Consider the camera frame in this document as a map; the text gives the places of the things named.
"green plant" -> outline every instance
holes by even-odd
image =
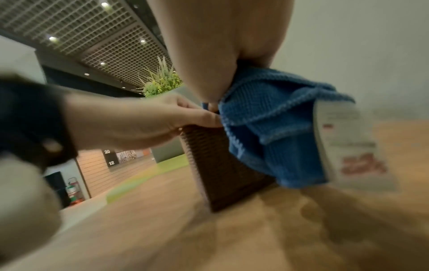
[[[144,87],[137,89],[142,89],[146,97],[165,93],[182,85],[182,80],[174,71],[173,66],[168,68],[165,57],[163,57],[162,60],[158,57],[158,63],[160,66],[156,73],[152,72],[147,67],[145,68],[150,75],[145,76],[148,82],[145,82],[139,75],[139,79]]]

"black sleeve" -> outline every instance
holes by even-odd
[[[0,153],[12,153],[43,171],[76,157],[63,101],[64,95],[45,85],[0,78]],[[49,143],[55,143],[55,151],[46,148]]]

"paper label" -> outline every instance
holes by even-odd
[[[325,175],[342,188],[392,191],[396,181],[370,122],[348,101],[315,102],[314,132]]]

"blue microfiber cloth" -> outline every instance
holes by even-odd
[[[240,67],[219,103],[229,151],[248,167],[274,176],[279,185],[324,183],[313,132],[317,99],[353,98],[327,83],[254,67]]]

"green floor strip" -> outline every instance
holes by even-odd
[[[109,204],[114,202],[115,200],[119,199],[126,193],[138,187],[139,185],[143,184],[153,176],[157,176],[165,172],[169,172],[181,167],[185,167],[187,165],[189,165],[188,159],[186,158],[186,155],[183,154],[183,155],[179,155],[177,157],[171,158],[169,160],[162,161],[154,166],[151,166],[148,169],[138,173],[137,175],[134,175],[128,178],[127,180],[123,181],[120,185],[110,190],[110,192],[106,196],[107,203]]]

